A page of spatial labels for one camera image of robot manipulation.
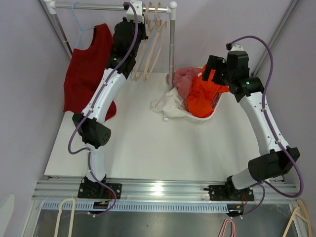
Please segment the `orange t shirt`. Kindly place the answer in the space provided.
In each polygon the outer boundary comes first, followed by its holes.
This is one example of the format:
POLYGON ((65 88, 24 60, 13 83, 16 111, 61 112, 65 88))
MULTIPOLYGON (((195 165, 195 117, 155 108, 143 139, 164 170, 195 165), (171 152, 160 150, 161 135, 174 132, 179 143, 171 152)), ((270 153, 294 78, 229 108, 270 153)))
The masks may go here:
POLYGON ((198 118, 211 116, 215 110, 212 103, 216 102, 216 96, 229 92, 228 86, 217 85, 212 80, 202 80, 202 73, 205 67, 206 65, 194 77, 190 87, 190 94, 186 99, 188 112, 198 118))

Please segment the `pink t shirt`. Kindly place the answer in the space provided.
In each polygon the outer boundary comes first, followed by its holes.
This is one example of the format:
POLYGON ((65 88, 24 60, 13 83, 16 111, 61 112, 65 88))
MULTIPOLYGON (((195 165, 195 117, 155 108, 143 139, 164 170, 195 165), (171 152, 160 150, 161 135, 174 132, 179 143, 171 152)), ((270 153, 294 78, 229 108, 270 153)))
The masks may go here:
POLYGON ((174 73, 173 86, 184 100, 188 98, 192 81, 200 70, 198 67, 184 67, 174 73))

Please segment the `white t shirt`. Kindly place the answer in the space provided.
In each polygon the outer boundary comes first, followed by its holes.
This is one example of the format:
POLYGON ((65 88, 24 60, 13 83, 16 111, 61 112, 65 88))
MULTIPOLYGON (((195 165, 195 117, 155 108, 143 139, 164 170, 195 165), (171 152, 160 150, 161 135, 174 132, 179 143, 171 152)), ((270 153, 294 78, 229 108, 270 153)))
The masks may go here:
POLYGON ((152 101, 150 111, 162 112, 167 118, 181 118, 189 114, 184 106, 184 99, 179 95, 176 88, 167 92, 160 99, 152 101))

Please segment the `dark red t shirt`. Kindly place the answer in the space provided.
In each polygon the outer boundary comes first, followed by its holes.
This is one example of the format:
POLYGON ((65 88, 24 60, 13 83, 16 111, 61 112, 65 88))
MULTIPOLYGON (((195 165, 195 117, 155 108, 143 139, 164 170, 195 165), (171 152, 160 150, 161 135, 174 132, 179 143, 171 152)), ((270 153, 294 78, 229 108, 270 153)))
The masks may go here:
POLYGON ((89 48, 75 48, 64 81, 63 111, 80 114, 102 79, 114 43, 107 24, 96 25, 89 48))

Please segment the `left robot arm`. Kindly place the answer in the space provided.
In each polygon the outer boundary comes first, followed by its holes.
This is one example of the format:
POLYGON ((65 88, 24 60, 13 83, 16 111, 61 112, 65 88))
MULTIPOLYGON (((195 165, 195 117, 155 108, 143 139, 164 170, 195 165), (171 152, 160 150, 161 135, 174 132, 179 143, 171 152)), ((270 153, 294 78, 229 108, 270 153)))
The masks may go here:
POLYGON ((68 142, 70 154, 87 151, 88 171, 79 186, 79 198, 115 198, 120 196, 120 184, 108 184, 104 169, 104 146, 111 130, 103 125, 114 96, 126 82, 136 64, 141 41, 146 40, 143 21, 123 18, 116 24, 114 43, 106 61, 102 79, 86 107, 73 114, 75 131, 68 142))

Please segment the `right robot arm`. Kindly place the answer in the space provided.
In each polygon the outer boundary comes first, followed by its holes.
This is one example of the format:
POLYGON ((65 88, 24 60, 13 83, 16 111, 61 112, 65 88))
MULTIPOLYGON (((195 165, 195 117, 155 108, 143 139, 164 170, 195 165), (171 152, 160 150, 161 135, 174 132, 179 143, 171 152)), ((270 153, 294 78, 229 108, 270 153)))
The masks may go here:
POLYGON ((203 82, 226 85, 245 111, 259 147, 259 157, 247 168, 227 178, 225 195, 237 199, 242 189, 287 174, 300 156, 281 135, 268 104, 263 102, 264 87, 258 77, 249 75, 249 57, 243 50, 230 50, 226 58, 210 55, 202 74, 203 82))

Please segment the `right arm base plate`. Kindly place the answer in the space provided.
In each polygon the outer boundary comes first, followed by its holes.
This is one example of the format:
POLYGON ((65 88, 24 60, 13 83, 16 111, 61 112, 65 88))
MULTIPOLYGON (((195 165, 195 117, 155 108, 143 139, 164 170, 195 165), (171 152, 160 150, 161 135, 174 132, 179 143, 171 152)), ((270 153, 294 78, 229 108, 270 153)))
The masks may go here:
POLYGON ((254 201, 249 188, 238 190, 228 185, 209 185, 203 190, 208 192, 211 201, 254 201))

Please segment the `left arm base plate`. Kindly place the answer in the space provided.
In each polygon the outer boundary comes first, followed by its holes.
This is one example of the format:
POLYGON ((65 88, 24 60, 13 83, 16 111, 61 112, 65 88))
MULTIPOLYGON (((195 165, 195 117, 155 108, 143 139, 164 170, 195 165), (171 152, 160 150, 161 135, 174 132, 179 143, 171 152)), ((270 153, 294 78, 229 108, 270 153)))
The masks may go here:
MULTIPOLYGON (((120 199, 122 184, 107 183, 106 185, 115 192, 117 199, 120 199)), ((78 198, 81 199, 114 199, 114 197, 114 194, 108 188, 98 183, 81 183, 79 186, 78 198)))

